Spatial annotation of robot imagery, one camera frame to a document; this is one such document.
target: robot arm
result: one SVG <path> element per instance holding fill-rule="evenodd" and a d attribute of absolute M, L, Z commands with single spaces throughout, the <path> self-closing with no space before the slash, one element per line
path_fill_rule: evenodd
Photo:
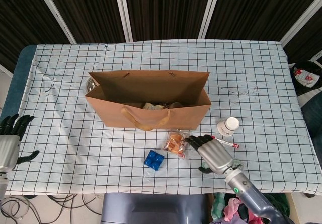
<path fill-rule="evenodd" d="M 9 180 L 7 173 L 16 164 L 21 164 L 35 158 L 39 151 L 34 151 L 29 156 L 18 157 L 20 142 L 25 134 L 28 124 L 34 119 L 30 115 L 21 117 L 15 124 L 18 114 L 6 117 L 0 123 L 0 204 L 6 193 Z"/>
<path fill-rule="evenodd" d="M 266 218 L 272 224 L 292 223 L 284 218 L 239 168 L 233 168 L 234 159 L 217 140 L 205 135 L 190 136 L 185 141 L 202 156 L 213 172 L 225 175 L 226 183 L 254 215 Z"/>

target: snack package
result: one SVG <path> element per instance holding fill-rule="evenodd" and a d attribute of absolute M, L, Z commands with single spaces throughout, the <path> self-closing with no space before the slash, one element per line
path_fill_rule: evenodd
<path fill-rule="evenodd" d="M 163 149 L 185 158 L 185 149 L 187 144 L 185 142 L 185 138 L 187 136 L 188 134 L 180 131 L 169 132 L 169 139 Z"/>

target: grid pattern tablecloth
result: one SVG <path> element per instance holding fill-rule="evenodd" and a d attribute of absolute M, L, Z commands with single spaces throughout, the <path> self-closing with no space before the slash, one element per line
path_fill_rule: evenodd
<path fill-rule="evenodd" d="M 212 106 L 193 135 L 220 136 L 229 116 L 240 128 L 233 157 L 263 192 L 322 194 L 320 166 L 297 102 L 279 42 L 163 40 L 124 44 L 38 45 L 20 106 L 34 115 L 21 155 L 39 150 L 9 178 L 10 194 L 229 191 L 223 176 L 202 174 L 192 149 L 179 159 L 163 148 L 165 130 L 108 128 L 86 102 L 88 73 L 102 70 L 210 72 Z M 158 171 L 143 164 L 150 149 L 166 156 Z"/>

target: white cup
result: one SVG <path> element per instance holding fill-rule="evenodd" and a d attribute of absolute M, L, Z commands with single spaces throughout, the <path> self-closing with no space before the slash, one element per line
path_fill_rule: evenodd
<path fill-rule="evenodd" d="M 225 121 L 218 123 L 218 131 L 224 137 L 229 137 L 239 128 L 239 121 L 235 117 L 229 117 Z"/>

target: paper bag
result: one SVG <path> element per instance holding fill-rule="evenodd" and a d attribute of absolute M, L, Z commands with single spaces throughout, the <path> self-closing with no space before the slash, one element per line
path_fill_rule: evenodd
<path fill-rule="evenodd" d="M 210 108 L 207 72 L 121 70 L 90 73 L 98 84 L 85 95 L 107 127 L 196 129 Z M 180 102 L 186 107 L 146 110 L 147 103 Z"/>

